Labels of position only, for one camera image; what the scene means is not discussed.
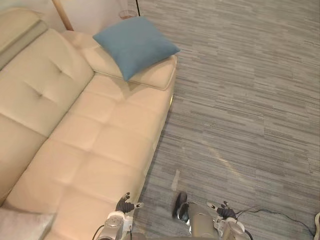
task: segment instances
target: cream leather sofa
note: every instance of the cream leather sofa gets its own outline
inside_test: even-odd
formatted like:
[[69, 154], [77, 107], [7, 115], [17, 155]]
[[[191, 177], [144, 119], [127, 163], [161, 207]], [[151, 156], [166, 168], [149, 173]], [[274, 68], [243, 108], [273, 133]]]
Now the cream leather sofa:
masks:
[[55, 213], [46, 240], [89, 240], [137, 201], [170, 107], [172, 56], [130, 82], [88, 35], [0, 13], [0, 205]]

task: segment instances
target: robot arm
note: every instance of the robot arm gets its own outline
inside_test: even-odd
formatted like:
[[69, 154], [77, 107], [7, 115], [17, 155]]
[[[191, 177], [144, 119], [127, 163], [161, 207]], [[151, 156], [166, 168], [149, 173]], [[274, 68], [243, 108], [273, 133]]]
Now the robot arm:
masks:
[[133, 218], [132, 216], [127, 216], [126, 213], [134, 209], [142, 208], [144, 205], [143, 203], [133, 204], [126, 202], [129, 198], [129, 192], [121, 197], [115, 207], [115, 211], [108, 215], [97, 240], [120, 240], [123, 232], [129, 231]]

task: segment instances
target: blue pillow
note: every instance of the blue pillow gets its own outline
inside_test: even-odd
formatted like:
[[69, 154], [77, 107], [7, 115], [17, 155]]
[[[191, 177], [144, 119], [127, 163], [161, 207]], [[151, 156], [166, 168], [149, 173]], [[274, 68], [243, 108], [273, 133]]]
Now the blue pillow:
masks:
[[113, 57], [126, 82], [180, 51], [143, 16], [123, 20], [93, 38]]

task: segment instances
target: sofa seat cushion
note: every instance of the sofa seat cushion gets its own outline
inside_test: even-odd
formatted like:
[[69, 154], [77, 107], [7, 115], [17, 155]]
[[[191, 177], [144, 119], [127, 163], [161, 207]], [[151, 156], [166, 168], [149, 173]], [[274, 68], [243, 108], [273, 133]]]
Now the sofa seat cushion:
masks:
[[56, 213], [46, 240], [91, 239], [117, 201], [137, 201], [170, 106], [165, 91], [96, 74], [5, 205]]

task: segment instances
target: floor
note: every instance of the floor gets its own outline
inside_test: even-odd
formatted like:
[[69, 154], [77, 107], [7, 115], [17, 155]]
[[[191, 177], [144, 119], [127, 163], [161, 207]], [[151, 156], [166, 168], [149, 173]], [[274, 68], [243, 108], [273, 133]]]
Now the floor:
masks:
[[[134, 231], [184, 236], [189, 199], [281, 212], [312, 231], [320, 212], [320, 1], [140, 0], [181, 48], [174, 100]], [[311, 240], [281, 215], [244, 213], [255, 240]]]

